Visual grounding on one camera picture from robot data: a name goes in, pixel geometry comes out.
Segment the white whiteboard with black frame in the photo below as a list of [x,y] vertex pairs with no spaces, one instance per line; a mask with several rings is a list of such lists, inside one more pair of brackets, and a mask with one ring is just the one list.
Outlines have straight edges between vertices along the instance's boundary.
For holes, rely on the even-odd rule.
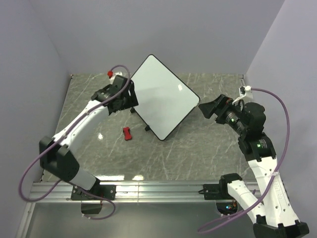
[[136,113],[164,141],[200,103],[200,97],[156,56],[148,55],[131,77]]

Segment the red whiteboard eraser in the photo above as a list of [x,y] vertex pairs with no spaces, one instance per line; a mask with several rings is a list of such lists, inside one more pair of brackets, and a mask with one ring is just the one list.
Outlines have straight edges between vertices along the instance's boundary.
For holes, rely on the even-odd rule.
[[122,131],[123,131],[123,134],[124,134],[125,141],[128,141],[128,140],[132,139],[132,135],[130,133],[130,128],[129,127],[124,127]]

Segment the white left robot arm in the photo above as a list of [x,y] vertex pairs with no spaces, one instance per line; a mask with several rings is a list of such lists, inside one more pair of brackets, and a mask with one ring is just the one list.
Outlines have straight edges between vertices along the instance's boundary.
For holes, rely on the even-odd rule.
[[103,196],[100,180],[80,167],[74,153],[102,120],[137,105],[133,81],[116,74],[113,83],[96,91],[68,126],[53,137],[40,140],[40,166],[58,179],[83,189],[88,199]]

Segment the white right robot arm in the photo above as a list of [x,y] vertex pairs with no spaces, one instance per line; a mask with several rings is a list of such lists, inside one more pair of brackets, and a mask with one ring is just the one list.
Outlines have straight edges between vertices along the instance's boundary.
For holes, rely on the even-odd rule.
[[256,198],[238,174],[223,175],[219,194],[233,198],[249,216],[257,238],[302,238],[308,224],[294,212],[278,172],[272,141],[263,132],[265,109],[254,102],[237,104],[223,94],[199,105],[204,117],[216,115],[216,123],[229,125],[238,134],[238,145],[256,178],[261,196]]

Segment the aluminium side rail right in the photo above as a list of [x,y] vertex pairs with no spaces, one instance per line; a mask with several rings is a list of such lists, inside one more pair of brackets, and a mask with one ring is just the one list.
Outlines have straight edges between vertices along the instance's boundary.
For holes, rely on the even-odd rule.
[[276,94],[274,94],[270,91],[267,91],[265,89],[254,88],[251,86],[241,86],[239,89],[239,99],[236,98],[236,101],[238,102],[239,100],[244,100],[245,102],[251,102],[253,100],[252,91],[264,92],[264,93],[267,93],[267,94],[270,94],[271,96],[273,96],[282,105],[285,116],[286,116],[287,132],[286,132],[286,140],[285,140],[284,149],[283,149],[281,157],[278,159],[277,167],[274,169],[274,172],[271,173],[271,176],[275,175],[275,177],[277,177],[278,170],[279,170],[279,168],[280,168],[281,164],[283,163],[283,160],[286,156],[286,152],[287,152],[288,144],[289,144],[289,138],[290,138],[290,119],[289,119],[288,110],[287,110],[284,102]]

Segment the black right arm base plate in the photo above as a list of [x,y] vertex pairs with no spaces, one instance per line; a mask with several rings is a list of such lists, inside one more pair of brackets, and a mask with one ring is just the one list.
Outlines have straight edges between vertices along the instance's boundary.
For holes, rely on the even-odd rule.
[[210,183],[203,184],[203,189],[198,191],[198,194],[204,196],[204,200],[230,200],[232,197],[223,192],[219,184]]

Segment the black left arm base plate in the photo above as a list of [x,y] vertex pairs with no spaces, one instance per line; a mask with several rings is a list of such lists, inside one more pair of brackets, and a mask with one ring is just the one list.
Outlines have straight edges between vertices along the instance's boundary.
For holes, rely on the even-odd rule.
[[70,200],[73,201],[88,201],[97,200],[95,196],[103,197],[108,200],[114,200],[116,194],[116,185],[114,184],[100,184],[97,189],[88,191],[90,195],[85,194],[80,187],[73,186]]

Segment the aluminium mounting rail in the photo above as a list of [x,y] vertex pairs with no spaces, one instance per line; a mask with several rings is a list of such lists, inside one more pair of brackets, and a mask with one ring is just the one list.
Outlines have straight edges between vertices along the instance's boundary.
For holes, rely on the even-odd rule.
[[[254,181],[245,182],[255,196],[260,197],[258,185]],[[30,199],[43,196],[54,182],[33,183],[29,194]],[[101,185],[115,185],[115,203],[190,203],[208,202],[198,193],[203,184],[218,184],[217,180],[166,180],[166,181],[102,181]],[[80,202],[72,201],[73,186],[60,182],[44,199],[43,203]]]

